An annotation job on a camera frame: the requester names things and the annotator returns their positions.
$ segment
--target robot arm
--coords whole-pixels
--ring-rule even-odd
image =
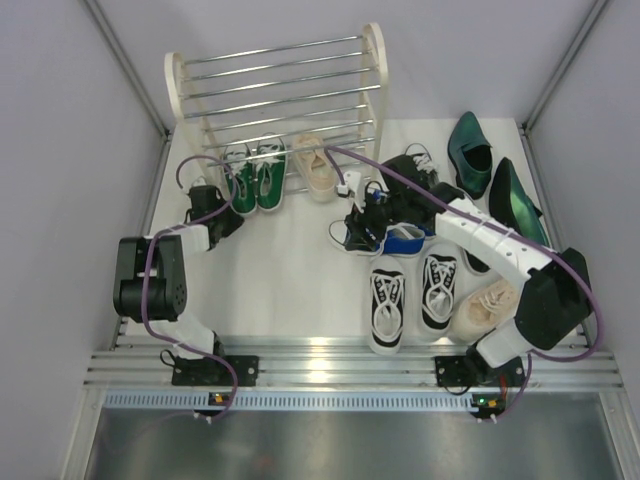
[[[205,218],[220,209],[224,199],[218,188],[195,186],[189,190],[192,220]],[[222,356],[222,345],[215,332],[202,325],[187,308],[185,259],[211,250],[243,224],[243,219],[227,209],[203,224],[191,224],[164,235],[153,252],[147,312],[157,333],[177,340],[178,356],[201,359],[180,347],[187,344],[204,353]],[[142,280],[151,238],[132,237],[120,240],[113,288],[113,304],[119,315],[142,323]]]
[[[349,180],[346,182],[347,192],[341,196],[352,197],[357,202],[345,219],[348,226],[352,225],[350,228],[371,233],[369,224],[386,231],[386,226],[395,222],[417,222],[440,238],[452,241],[478,257],[520,292],[520,304],[515,316],[483,337],[467,352],[465,363],[477,379],[483,381],[490,378],[496,369],[533,348],[550,350],[591,313],[584,292],[569,274],[549,256],[527,248],[509,234],[500,234],[488,228],[488,224],[493,224],[506,229],[451,185],[440,183],[430,191],[452,207],[480,218],[480,223],[440,208],[403,186],[390,186],[393,191],[390,192],[388,203],[391,205],[365,205],[366,202],[361,200],[366,199],[366,195],[361,193],[360,179],[349,177]],[[399,206],[394,206],[393,202],[397,199],[400,199]],[[367,223],[360,219],[375,219],[375,222]],[[589,283],[586,262],[579,252],[568,249],[559,256]]]
[[[533,348],[550,350],[589,316],[591,307],[585,294],[552,259],[508,234],[487,228],[488,223],[501,225],[480,212],[471,200],[457,198],[449,204],[482,221],[472,223],[449,211],[440,212],[435,215],[435,233],[491,266],[521,294],[515,316],[468,352],[468,356],[480,357],[480,369],[498,368]],[[560,257],[588,283],[586,262],[580,253],[568,249]]]

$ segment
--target white wall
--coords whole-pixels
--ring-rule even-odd
[[[612,2],[534,130],[562,234],[587,257],[640,418],[640,3]]]
[[[472,109],[522,121],[591,3],[101,1],[168,124],[173,118],[162,73],[166,52],[197,58],[335,38],[371,21],[380,23],[387,43],[390,118],[448,118]],[[305,55],[313,56],[312,50]],[[314,83],[319,92],[327,90]]]
[[[0,477],[58,478],[160,139],[80,2],[2,2],[0,45]]]

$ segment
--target white shoelace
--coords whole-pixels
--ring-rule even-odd
[[[400,299],[402,298],[402,293],[403,293],[402,278],[391,277],[389,275],[376,273],[373,275],[372,279],[373,279],[373,282],[371,284],[371,288],[375,292],[374,294],[376,295],[376,300],[380,302],[378,303],[376,312],[374,314],[382,316],[382,320],[386,323],[384,327],[387,327],[389,329],[396,328],[396,325],[394,324],[397,323],[397,329],[399,329],[400,328],[400,310],[398,309],[398,306],[393,302],[392,298],[395,296],[396,301],[400,301]],[[379,324],[380,322],[376,320],[379,320],[379,319],[378,318],[374,319],[373,323],[376,330],[379,330],[379,328],[382,327],[383,325],[380,325]],[[396,332],[393,332],[393,333],[379,332],[379,333],[384,336],[391,336],[391,335],[394,335]]]
[[[456,262],[438,262],[435,273],[439,273],[440,278],[444,281],[444,277],[451,275],[455,268]]]
[[[264,155],[264,154],[271,154],[271,153],[276,153],[276,152],[280,152],[282,150],[282,146],[278,145],[277,143],[272,143],[271,145],[261,145],[260,148],[258,149],[258,155]],[[256,158],[254,160],[255,165],[256,165],[256,170],[260,170],[263,167],[266,167],[267,165],[275,165],[278,162],[283,162],[284,160],[281,160],[279,158],[277,158],[277,155],[273,155],[271,157],[262,157],[262,158]]]
[[[413,161],[416,164],[416,169],[419,172],[431,173],[436,169],[431,156],[426,152],[414,155]]]
[[[445,316],[447,310],[453,306],[453,294],[450,289],[445,287],[444,282],[448,276],[453,275],[455,269],[456,262],[453,261],[438,262],[436,264],[434,275],[438,274],[440,281],[431,286],[427,293],[426,302],[428,303],[428,308],[440,316]],[[439,291],[435,296],[432,296],[434,290]]]
[[[229,152],[224,156],[224,160],[229,162],[234,177],[239,175],[247,164],[248,160],[242,161],[244,158],[247,158],[245,152]]]

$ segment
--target white floor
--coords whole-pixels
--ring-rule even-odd
[[[423,143],[439,168],[441,181],[454,174],[446,146],[456,120],[387,120],[380,160]],[[493,146],[494,169],[510,158],[528,194],[538,203],[531,174],[513,119],[481,119]],[[178,163],[190,154],[180,130],[171,147],[152,231],[181,222],[188,198],[175,182]],[[189,184],[200,174],[195,162],[183,170]],[[477,202],[486,210],[486,202]],[[317,204],[307,194],[287,195],[275,213],[256,213],[214,250],[187,263],[188,306],[200,321],[220,335],[339,337],[369,331],[363,313],[368,301],[369,260],[346,255],[330,245],[326,229],[349,211],[347,200]],[[418,336],[420,267],[434,240],[420,258],[402,260],[407,272],[405,335]],[[458,249],[459,259],[462,252]],[[477,276],[460,262],[458,301],[495,281],[494,272]],[[143,334],[129,322],[127,334]]]

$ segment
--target beige sneaker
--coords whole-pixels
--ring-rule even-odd
[[[322,139],[310,133],[293,139],[292,147],[295,150],[316,146],[318,148],[314,150],[295,152],[293,161],[302,175],[311,197],[317,202],[329,202],[336,197],[334,187],[338,176],[324,154]]]
[[[451,333],[473,343],[515,314],[520,294],[502,279],[477,290],[460,304],[451,320]]]

